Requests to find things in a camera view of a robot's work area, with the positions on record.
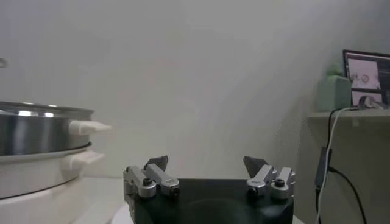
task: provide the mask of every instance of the black cable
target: black cable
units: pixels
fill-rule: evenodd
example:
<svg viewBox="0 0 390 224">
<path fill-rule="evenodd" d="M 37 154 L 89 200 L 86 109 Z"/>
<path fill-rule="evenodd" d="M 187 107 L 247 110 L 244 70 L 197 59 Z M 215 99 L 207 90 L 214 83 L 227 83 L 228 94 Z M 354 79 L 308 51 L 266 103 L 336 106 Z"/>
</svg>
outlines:
<svg viewBox="0 0 390 224">
<path fill-rule="evenodd" d="M 320 192 L 320 188 L 316 187 L 316 211 L 318 213 L 318 196 L 319 196 L 319 192 Z M 321 224 L 321 216 L 318 217 L 318 224 Z"/>
<path fill-rule="evenodd" d="M 329 171 L 332 172 L 332 173 L 337 173 L 338 175 L 340 175 L 341 177 L 343 177 L 346 182 L 349 183 L 349 185 L 351 186 L 352 190 L 353 190 L 353 193 L 355 194 L 355 197 L 356 197 L 356 200 L 358 201 L 358 204 L 359 204 L 359 208 L 360 208 L 360 213 L 361 213 L 361 216 L 363 218 L 363 223 L 364 224 L 367 224 L 367 219 L 366 219 L 366 215 L 364 213 L 364 209 L 363 209 L 363 205 L 361 204 L 361 200 L 360 200 L 360 197 L 359 197 L 359 194 L 358 194 L 358 191 L 356 190 L 356 188 L 354 187 L 354 185 L 352 184 L 352 182 L 347 178 L 347 176 L 345 176 L 343 173 L 341 173 L 340 171 L 336 170 L 334 167 L 329 167 Z"/>
<path fill-rule="evenodd" d="M 339 111 L 340 109 L 334 109 L 330 112 L 329 114 L 329 117 L 328 117 L 328 141 L 327 141 L 327 148 L 329 147 L 329 142 L 330 142 L 330 130 L 331 130 L 331 124 L 332 124 L 332 116 L 333 114 L 336 112 L 336 111 Z M 319 196 L 319 193 L 320 193 L 320 190 L 321 190 L 321 186 L 316 186 L 316 212 L 318 214 L 318 196 Z M 318 224 L 321 224 L 321 216 L 319 216 L 318 218 Z"/>
</svg>

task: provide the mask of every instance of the metal lid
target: metal lid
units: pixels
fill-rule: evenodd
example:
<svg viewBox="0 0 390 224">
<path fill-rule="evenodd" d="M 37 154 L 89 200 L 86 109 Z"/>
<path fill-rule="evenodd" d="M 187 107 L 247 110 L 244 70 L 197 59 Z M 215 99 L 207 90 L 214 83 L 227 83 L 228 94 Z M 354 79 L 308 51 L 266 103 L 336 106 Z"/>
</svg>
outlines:
<svg viewBox="0 0 390 224">
<path fill-rule="evenodd" d="M 93 110 L 42 105 L 37 103 L 1 102 L 0 115 L 15 115 L 25 117 L 73 117 L 90 116 Z"/>
</svg>

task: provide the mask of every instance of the laptop screen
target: laptop screen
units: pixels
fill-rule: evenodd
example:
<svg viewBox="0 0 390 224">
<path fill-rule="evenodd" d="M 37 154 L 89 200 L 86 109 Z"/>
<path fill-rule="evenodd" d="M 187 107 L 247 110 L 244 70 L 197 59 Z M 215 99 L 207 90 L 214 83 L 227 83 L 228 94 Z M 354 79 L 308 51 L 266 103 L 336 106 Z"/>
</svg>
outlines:
<svg viewBox="0 0 390 224">
<path fill-rule="evenodd" d="M 352 81 L 352 104 L 363 96 L 390 102 L 390 55 L 344 50 L 346 76 Z"/>
</svg>

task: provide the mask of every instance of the white wall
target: white wall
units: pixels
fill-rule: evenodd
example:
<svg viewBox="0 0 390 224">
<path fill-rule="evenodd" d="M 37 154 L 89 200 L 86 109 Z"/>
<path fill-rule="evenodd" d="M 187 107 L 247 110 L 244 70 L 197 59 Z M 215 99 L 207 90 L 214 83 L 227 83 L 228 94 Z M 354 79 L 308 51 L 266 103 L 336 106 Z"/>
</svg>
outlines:
<svg viewBox="0 0 390 224">
<path fill-rule="evenodd" d="M 246 178 L 244 155 L 295 167 L 315 83 L 371 49 L 384 3 L 3 0 L 0 98 L 95 109 L 115 130 L 90 175 L 165 154 L 177 177 Z"/>
</svg>

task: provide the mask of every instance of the stacked cookware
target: stacked cookware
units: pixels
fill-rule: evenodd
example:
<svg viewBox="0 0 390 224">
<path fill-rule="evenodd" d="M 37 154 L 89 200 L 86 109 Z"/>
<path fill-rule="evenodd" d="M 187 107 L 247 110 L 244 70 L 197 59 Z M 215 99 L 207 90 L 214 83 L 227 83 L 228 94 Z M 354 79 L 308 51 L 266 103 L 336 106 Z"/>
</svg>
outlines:
<svg viewBox="0 0 390 224">
<path fill-rule="evenodd" d="M 104 155 L 92 110 L 0 102 L 1 223 L 69 223 L 81 212 L 83 168 Z"/>
</svg>

